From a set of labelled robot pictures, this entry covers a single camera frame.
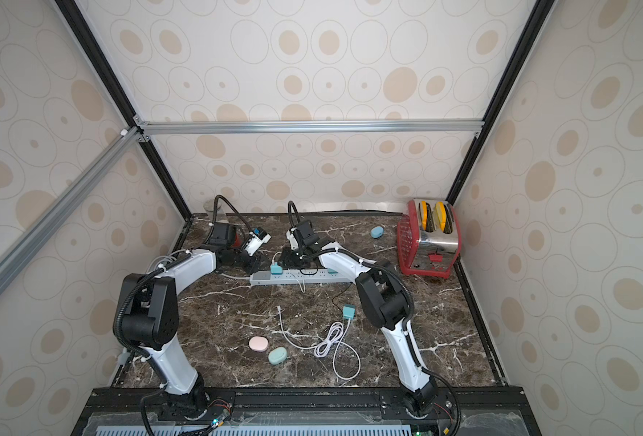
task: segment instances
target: power strip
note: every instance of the power strip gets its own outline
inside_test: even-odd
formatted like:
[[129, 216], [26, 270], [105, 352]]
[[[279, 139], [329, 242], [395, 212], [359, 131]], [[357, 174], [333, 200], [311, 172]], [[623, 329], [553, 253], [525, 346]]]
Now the power strip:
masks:
[[251, 276], [251, 284], [312, 284], [312, 283], [350, 283], [351, 280], [337, 272], [324, 269], [285, 269], [282, 274], [271, 274], [270, 271], [259, 271]]

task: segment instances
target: red toaster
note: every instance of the red toaster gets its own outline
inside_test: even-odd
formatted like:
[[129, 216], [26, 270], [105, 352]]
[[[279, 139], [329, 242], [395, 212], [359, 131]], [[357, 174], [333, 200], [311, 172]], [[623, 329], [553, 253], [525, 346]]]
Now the red toaster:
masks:
[[409, 201], [396, 226], [396, 244], [402, 273], [449, 277], [461, 249], [452, 205], [434, 199]]

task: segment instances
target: wallpaper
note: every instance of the wallpaper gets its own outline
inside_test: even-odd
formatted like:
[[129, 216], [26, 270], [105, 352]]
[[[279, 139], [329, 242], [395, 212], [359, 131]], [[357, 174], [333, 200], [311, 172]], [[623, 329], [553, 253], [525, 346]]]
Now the wallpaper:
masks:
[[[0, 1], [0, 255], [117, 137], [123, 122], [48, 4]], [[0, 296], [0, 436], [65, 436], [109, 383], [122, 277], [182, 220], [131, 147]]]
[[543, 434], [643, 435], [643, 1], [556, 6], [457, 206]]
[[190, 209], [216, 194], [241, 212], [403, 211], [414, 196], [444, 199], [472, 132], [155, 135]]
[[123, 278], [173, 246], [183, 220], [138, 146], [123, 154], [0, 296], [0, 436], [66, 436], [121, 348]]
[[0, 0], [0, 255], [118, 136], [63, 22], [40, 0]]
[[481, 117], [534, 0], [77, 0], [145, 120]]

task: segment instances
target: dark marble surface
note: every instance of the dark marble surface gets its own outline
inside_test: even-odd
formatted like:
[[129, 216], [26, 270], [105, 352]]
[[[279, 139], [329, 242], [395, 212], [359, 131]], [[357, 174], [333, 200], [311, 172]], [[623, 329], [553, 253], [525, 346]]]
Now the dark marble surface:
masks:
[[[399, 216], [330, 217], [312, 216], [314, 229], [326, 232], [345, 248], [368, 259], [386, 258], [395, 265], [396, 223]], [[261, 251], [269, 259], [287, 244], [286, 216], [249, 216], [253, 226], [261, 226], [272, 238]], [[187, 235], [184, 248], [198, 246], [207, 236], [207, 217], [198, 215]], [[369, 231], [376, 225], [385, 228], [380, 239]], [[229, 275], [244, 276], [232, 270]], [[413, 292], [416, 313], [413, 333], [428, 368], [444, 375], [456, 386], [491, 386], [493, 374], [486, 360], [459, 282], [454, 274], [448, 279], [421, 275], [404, 276]], [[335, 299], [335, 303], [354, 304], [356, 318], [344, 340], [360, 354], [362, 369], [358, 377], [345, 382], [332, 367], [333, 352], [324, 359], [313, 350], [293, 348], [282, 337], [277, 306], [282, 307], [285, 329], [293, 341], [304, 346], [326, 337], [334, 321], [342, 321], [341, 310], [332, 298], [348, 284], [308, 284], [304, 292], [298, 285], [251, 286], [210, 274], [179, 294], [180, 327], [178, 338], [191, 364], [203, 374], [211, 387], [395, 387], [399, 372], [384, 335], [372, 327], [361, 311], [355, 285]], [[288, 359], [278, 366], [268, 362], [267, 353], [248, 347], [252, 336], [265, 336], [269, 350], [284, 346]], [[341, 346], [337, 370], [350, 377], [357, 359]], [[146, 363], [137, 362], [128, 372], [123, 387], [156, 386], [157, 379]]]

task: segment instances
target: teal plug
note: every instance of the teal plug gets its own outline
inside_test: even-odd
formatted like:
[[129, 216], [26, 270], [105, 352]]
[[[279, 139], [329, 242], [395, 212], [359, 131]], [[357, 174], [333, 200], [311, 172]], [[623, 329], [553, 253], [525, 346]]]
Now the teal plug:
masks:
[[270, 273], [273, 275], [282, 274], [282, 266], [278, 265], [277, 262], [274, 262], [270, 265]]
[[343, 318], [355, 318], [355, 306], [353, 306], [352, 304], [343, 304]]

